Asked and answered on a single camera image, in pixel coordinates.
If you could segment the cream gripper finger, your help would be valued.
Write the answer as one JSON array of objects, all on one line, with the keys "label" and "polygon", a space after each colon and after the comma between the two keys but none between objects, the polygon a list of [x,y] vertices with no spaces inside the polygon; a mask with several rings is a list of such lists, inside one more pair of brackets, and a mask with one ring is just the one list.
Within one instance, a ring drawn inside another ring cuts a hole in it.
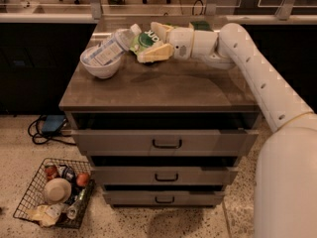
[{"label": "cream gripper finger", "polygon": [[161,60],[168,60],[174,52],[171,44],[162,44],[145,49],[137,55],[138,62],[147,63]]},{"label": "cream gripper finger", "polygon": [[172,30],[172,26],[159,22],[151,22],[151,30],[165,43],[167,41],[168,33]]}]

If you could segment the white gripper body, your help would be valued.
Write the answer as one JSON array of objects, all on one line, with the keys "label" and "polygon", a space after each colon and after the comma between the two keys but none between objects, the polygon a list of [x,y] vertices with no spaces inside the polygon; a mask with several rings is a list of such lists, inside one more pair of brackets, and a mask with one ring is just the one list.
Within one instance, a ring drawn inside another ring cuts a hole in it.
[{"label": "white gripper body", "polygon": [[173,46],[173,57],[188,60],[192,51],[194,31],[191,28],[175,28],[169,32],[167,41]]}]

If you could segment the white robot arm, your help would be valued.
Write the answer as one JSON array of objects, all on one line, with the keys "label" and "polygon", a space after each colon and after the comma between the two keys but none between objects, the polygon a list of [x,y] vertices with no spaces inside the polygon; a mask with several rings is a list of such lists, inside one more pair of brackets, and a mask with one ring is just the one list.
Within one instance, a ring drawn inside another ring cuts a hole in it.
[{"label": "white robot arm", "polygon": [[240,69],[272,132],[257,161],[254,238],[317,238],[316,113],[241,25],[220,29],[216,54]]}]

